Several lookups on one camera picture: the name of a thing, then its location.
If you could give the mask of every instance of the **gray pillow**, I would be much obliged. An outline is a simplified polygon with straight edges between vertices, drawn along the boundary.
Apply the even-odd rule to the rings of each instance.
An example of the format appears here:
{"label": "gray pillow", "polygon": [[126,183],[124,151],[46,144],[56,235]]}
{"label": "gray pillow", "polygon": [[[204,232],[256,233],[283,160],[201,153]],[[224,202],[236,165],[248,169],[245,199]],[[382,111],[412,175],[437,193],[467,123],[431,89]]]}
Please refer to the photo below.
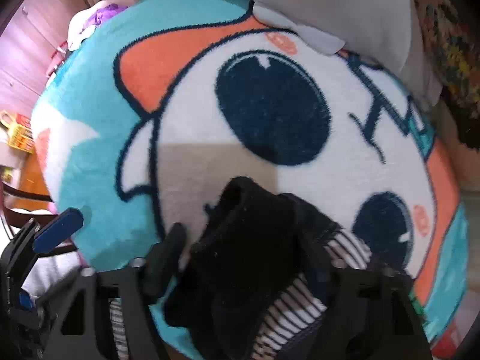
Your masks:
{"label": "gray pillow", "polygon": [[423,53],[423,41],[413,0],[253,0],[276,15],[283,15],[295,27],[309,29],[305,41],[320,52],[319,33],[334,35],[345,48],[377,60],[402,80],[422,108],[435,104],[441,85]]}

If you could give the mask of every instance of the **metal screw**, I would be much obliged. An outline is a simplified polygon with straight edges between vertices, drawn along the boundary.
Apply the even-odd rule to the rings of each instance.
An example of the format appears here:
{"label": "metal screw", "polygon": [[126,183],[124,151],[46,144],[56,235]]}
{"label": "metal screw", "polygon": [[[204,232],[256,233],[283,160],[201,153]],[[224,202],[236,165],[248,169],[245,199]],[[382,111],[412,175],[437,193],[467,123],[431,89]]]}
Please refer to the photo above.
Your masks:
{"label": "metal screw", "polygon": [[82,269],[81,275],[85,278],[89,278],[90,276],[95,275],[95,272],[96,272],[95,268],[91,266],[87,266],[87,268]]}
{"label": "metal screw", "polygon": [[141,266],[144,266],[146,264],[146,260],[142,257],[137,257],[133,260],[130,261],[130,266],[132,268],[140,268]]}
{"label": "metal screw", "polygon": [[335,268],[340,268],[340,269],[345,269],[347,267],[347,264],[344,260],[342,259],[335,259],[332,261],[332,265]]}

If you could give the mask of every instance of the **wooden chair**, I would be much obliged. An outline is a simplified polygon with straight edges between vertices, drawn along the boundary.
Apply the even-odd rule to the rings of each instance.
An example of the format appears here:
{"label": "wooden chair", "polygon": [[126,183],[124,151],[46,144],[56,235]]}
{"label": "wooden chair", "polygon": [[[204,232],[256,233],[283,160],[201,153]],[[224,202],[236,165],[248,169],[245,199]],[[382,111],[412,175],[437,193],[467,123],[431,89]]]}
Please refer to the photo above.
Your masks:
{"label": "wooden chair", "polygon": [[[35,219],[41,227],[46,226],[53,221],[58,215],[56,214],[36,214],[35,212],[17,212],[14,209],[8,208],[5,204],[5,196],[10,195],[16,198],[37,200],[39,202],[52,202],[49,195],[40,195],[38,193],[30,193],[17,190],[3,181],[0,182],[0,219],[1,226],[5,229],[9,239],[15,237],[15,228],[21,228],[30,219]],[[42,257],[49,257],[63,253],[76,251],[77,248],[71,243],[62,243],[56,247],[52,252],[42,255]]]}

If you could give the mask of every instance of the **cartoon face cushion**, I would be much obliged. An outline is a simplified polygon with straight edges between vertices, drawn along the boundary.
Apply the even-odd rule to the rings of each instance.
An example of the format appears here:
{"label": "cartoon face cushion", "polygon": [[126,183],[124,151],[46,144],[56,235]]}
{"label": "cartoon face cushion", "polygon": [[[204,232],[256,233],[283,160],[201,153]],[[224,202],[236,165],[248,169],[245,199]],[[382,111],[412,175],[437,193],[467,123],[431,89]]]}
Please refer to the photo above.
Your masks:
{"label": "cartoon face cushion", "polygon": [[[464,208],[411,96],[358,55],[324,56],[260,24],[248,0],[129,8],[67,61],[32,126],[52,197],[82,209],[74,240],[98,269],[145,255],[175,222],[195,242],[206,207],[249,176],[314,204],[415,278],[430,340],[465,290]],[[200,356],[161,301],[152,312],[165,341]]]}

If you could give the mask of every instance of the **pink wall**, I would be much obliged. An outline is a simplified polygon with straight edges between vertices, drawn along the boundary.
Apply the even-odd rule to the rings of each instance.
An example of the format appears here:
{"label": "pink wall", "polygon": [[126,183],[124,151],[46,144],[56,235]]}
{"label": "pink wall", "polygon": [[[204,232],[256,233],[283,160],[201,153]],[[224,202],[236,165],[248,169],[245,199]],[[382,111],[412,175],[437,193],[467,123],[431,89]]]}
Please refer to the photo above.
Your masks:
{"label": "pink wall", "polygon": [[83,0],[25,0],[0,37],[0,110],[30,116],[55,48]]}

